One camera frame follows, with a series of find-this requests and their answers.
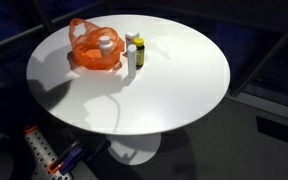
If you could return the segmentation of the white-capped bottle in bag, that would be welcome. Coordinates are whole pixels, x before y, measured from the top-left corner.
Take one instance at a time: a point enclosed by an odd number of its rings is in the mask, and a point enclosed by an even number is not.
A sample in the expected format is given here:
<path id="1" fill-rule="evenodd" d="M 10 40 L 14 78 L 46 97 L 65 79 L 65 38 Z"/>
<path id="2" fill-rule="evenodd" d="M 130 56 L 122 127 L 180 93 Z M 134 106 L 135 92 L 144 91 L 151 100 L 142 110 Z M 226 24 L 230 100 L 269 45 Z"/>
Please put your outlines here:
<path id="1" fill-rule="evenodd" d="M 111 42 L 111 38 L 109 36 L 101 36 L 100 40 L 100 51 L 103 56 L 107 56 L 111 53 L 113 48 L 113 43 Z"/>

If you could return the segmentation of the purple and orange clamp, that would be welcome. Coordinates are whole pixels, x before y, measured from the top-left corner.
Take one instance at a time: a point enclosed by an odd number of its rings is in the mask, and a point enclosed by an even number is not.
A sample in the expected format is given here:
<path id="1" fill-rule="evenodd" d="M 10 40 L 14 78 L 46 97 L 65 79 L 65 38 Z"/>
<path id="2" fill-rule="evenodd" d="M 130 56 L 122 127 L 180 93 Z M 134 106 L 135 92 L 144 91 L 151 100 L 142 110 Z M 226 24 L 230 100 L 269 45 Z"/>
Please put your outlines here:
<path id="1" fill-rule="evenodd" d="M 60 172 L 62 175 L 68 173 L 81 158 L 82 154 L 83 149 L 80 141 L 74 141 L 56 160 L 49 164 L 48 172 L 50 174 Z"/>

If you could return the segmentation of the white box with red label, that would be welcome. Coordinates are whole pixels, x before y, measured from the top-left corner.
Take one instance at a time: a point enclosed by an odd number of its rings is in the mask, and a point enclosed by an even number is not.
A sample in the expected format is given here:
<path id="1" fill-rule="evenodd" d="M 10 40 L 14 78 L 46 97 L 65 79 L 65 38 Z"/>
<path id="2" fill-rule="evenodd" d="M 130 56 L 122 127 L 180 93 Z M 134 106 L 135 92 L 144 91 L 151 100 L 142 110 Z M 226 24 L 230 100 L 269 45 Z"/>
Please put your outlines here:
<path id="1" fill-rule="evenodd" d="M 126 47 L 129 47 L 131 44 L 134 43 L 134 39 L 138 38 L 140 35 L 139 32 L 127 32 L 125 34 L 125 42 L 126 42 Z"/>

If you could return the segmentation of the dark bottle with yellow cap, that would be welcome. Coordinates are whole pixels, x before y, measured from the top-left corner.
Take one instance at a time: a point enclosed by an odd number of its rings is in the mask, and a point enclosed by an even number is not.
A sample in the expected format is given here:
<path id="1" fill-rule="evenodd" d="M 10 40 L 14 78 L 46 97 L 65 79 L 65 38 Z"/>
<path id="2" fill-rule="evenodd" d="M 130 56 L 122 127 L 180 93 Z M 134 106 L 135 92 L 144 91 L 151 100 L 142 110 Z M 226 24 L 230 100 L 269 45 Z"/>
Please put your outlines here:
<path id="1" fill-rule="evenodd" d="M 141 68 L 144 65 L 144 40 L 142 38 L 135 38 L 133 43 L 136 46 L 136 67 Z"/>

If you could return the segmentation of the tall white tube container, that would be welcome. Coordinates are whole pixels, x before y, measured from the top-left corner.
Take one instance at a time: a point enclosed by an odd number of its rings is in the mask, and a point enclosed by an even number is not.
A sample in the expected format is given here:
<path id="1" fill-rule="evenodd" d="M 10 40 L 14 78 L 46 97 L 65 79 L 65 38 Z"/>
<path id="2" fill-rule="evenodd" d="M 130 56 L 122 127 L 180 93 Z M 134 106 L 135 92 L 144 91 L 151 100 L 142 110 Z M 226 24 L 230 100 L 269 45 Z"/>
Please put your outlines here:
<path id="1" fill-rule="evenodd" d="M 131 44 L 127 49 L 128 56 L 128 75 L 131 79 L 136 77 L 136 46 Z"/>

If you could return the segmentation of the white round pedestal table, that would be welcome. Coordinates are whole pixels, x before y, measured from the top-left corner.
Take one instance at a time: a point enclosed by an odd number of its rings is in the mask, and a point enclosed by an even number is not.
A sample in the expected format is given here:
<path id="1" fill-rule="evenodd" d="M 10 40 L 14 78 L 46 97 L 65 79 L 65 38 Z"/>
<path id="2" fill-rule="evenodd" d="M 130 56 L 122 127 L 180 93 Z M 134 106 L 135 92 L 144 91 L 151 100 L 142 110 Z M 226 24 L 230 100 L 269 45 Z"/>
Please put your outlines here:
<path id="1" fill-rule="evenodd" d="M 111 142 L 110 154 L 127 165 L 142 164 L 159 149 L 161 135 L 213 110 L 230 82 L 220 48 L 183 24 L 151 16 L 96 17 L 119 35 L 137 32 L 145 62 L 135 77 L 120 59 L 115 70 L 88 70 L 70 58 L 69 30 L 47 37 L 32 53 L 26 71 L 37 102 L 59 120 Z"/>

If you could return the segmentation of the orange plastic bag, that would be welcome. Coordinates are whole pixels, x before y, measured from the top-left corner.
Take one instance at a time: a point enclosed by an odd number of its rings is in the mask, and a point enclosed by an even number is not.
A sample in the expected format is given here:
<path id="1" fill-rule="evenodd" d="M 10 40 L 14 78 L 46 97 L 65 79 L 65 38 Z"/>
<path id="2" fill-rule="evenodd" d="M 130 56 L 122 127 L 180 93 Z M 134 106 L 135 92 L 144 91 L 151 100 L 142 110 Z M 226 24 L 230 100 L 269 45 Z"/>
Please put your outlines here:
<path id="1" fill-rule="evenodd" d="M 83 24 L 86 32 L 76 36 L 75 27 Z M 111 52 L 104 56 L 100 52 L 100 37 L 109 36 L 113 43 Z M 118 33 L 110 27 L 99 27 L 83 19 L 73 18 L 69 25 L 69 39 L 72 56 L 78 66 L 90 70 L 108 70 L 119 63 L 120 54 L 125 51 L 125 42 Z"/>

